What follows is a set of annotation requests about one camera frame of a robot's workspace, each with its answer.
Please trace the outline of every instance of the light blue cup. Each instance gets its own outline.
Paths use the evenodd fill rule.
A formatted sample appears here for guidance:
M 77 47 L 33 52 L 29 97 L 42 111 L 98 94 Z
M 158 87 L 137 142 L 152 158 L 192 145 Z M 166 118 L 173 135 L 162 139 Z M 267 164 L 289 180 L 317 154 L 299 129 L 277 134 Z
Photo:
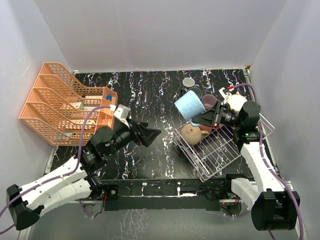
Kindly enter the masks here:
M 199 127 L 201 125 L 191 122 L 193 117 L 206 111 L 205 106 L 193 91 L 188 91 L 185 95 L 180 97 L 174 105 L 183 116 L 184 120 L 187 122 L 190 121 L 194 127 Z

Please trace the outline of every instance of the marble countertop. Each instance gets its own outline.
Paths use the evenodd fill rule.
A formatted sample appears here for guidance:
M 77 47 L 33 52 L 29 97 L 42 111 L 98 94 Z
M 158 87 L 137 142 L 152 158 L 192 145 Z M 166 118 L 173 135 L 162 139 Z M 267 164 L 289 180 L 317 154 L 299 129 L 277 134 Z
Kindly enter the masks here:
M 75 77 L 86 86 L 114 90 L 118 94 L 118 104 L 130 107 L 133 120 L 148 122 L 150 127 L 162 131 L 148 149 L 132 142 L 112 156 L 107 166 L 96 172 L 102 180 L 198 178 L 193 166 L 172 141 L 173 130 L 185 123 L 174 105 L 182 80 L 193 78 L 204 95 L 217 94 L 222 87 L 246 83 L 243 69 L 78 73 Z M 239 92 L 251 99 L 247 88 L 241 87 Z M 76 146 L 57 147 L 51 170 L 76 153 Z M 242 157 L 216 176 L 229 173 L 252 176 Z

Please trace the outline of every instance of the orange storage bin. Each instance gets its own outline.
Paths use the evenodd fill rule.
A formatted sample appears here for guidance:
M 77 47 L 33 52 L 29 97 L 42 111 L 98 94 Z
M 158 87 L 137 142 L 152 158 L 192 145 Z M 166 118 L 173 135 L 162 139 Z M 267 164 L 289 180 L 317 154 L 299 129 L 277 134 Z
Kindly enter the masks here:
M 118 95 L 107 87 L 82 85 L 60 63 L 44 63 L 19 118 L 52 146 L 76 146 L 80 143 L 82 125 L 90 111 L 75 108 L 81 102 L 87 107 L 117 105 Z M 99 109 L 85 125 L 82 145 L 98 128 L 114 126 L 114 113 Z

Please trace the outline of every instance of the metal wire rack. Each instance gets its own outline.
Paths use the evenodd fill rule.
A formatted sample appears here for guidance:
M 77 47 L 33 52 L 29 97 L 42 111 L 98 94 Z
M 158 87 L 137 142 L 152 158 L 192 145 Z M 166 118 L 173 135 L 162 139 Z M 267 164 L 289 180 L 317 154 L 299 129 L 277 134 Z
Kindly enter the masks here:
M 275 129 L 262 115 L 260 115 L 259 124 L 264 138 Z M 216 175 L 241 156 L 233 142 L 233 129 L 231 127 L 224 125 L 212 131 L 208 137 L 203 138 L 194 146 L 190 146 L 180 134 L 183 127 L 184 125 L 174 129 L 172 140 L 193 165 L 202 182 Z

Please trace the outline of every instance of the beige teapot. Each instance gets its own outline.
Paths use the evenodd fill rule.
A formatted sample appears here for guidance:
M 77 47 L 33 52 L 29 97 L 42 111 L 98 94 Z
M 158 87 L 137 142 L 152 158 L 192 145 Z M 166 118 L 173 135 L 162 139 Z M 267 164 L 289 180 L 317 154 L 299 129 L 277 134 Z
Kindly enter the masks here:
M 206 138 L 208 135 L 208 131 L 201 130 L 197 126 L 192 126 L 190 123 L 181 129 L 181 136 L 190 146 L 197 145 L 202 138 Z

